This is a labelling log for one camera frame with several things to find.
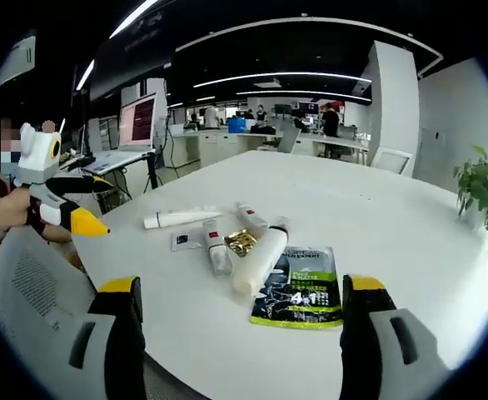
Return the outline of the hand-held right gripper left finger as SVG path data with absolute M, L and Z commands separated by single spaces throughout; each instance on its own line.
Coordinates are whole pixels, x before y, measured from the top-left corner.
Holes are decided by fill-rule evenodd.
M 145 399 L 141 280 L 103 284 L 51 339 L 53 399 Z

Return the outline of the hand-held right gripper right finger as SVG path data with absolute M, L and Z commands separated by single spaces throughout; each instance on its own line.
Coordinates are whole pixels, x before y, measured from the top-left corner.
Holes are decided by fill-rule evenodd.
M 343 277 L 341 399 L 438 399 L 451 374 L 436 336 L 373 277 Z

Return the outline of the person's left hand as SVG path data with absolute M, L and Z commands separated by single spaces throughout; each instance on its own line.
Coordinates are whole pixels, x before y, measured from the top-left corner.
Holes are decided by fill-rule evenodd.
M 15 188 L 7 196 L 0 197 L 0 228 L 6 232 L 12 227 L 25 225 L 29 208 L 30 192 L 27 188 Z

